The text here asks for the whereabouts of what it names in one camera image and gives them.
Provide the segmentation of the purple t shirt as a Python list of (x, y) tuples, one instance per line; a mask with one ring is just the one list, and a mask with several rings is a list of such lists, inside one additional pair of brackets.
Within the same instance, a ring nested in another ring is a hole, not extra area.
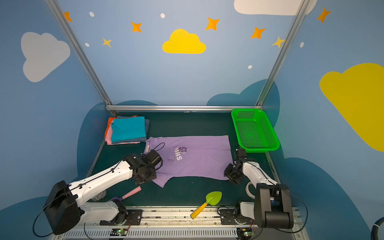
[(149, 138), (145, 153), (155, 150), (163, 159), (155, 184), (163, 188), (171, 178), (203, 177), (225, 181), (224, 171), (233, 163), (229, 136)]

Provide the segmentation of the green plastic perforated basket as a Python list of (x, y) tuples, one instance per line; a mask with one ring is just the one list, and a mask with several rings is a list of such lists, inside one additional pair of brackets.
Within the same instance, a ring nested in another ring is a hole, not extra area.
[(231, 117), (239, 146), (246, 153), (266, 153), (280, 148), (280, 141), (264, 111), (235, 109)]

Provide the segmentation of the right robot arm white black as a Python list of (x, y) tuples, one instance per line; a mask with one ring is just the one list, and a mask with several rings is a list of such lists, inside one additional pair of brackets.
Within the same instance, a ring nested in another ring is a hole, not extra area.
[(236, 205), (233, 217), (237, 224), (250, 221), (259, 228), (293, 228), (294, 217), (289, 187), (270, 178), (258, 163), (247, 157), (244, 149), (235, 150), (235, 162), (226, 167), (224, 176), (237, 185), (244, 178), (249, 179), (246, 193), (252, 201)]

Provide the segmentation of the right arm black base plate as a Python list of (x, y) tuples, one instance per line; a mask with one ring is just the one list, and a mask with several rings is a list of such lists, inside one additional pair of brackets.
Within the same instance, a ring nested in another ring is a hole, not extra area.
[(240, 214), (234, 209), (219, 209), (218, 210), (222, 225), (247, 225), (250, 226), (252, 219)]

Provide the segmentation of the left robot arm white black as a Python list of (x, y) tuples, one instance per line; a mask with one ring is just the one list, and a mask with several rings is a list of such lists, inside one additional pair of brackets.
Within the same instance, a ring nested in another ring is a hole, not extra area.
[(108, 188), (133, 178), (137, 185), (156, 179), (163, 159), (155, 150), (146, 154), (128, 155), (110, 168), (67, 184), (56, 183), (44, 205), (43, 212), (54, 235), (61, 235), (77, 224), (100, 221), (107, 225), (123, 225), (129, 220), (127, 208), (120, 200), (91, 203), (89, 200)]

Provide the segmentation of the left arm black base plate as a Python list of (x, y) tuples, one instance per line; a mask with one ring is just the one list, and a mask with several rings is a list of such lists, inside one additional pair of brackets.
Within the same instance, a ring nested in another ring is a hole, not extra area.
[(110, 221), (100, 221), (100, 226), (139, 226), (142, 219), (143, 210), (120, 211)]

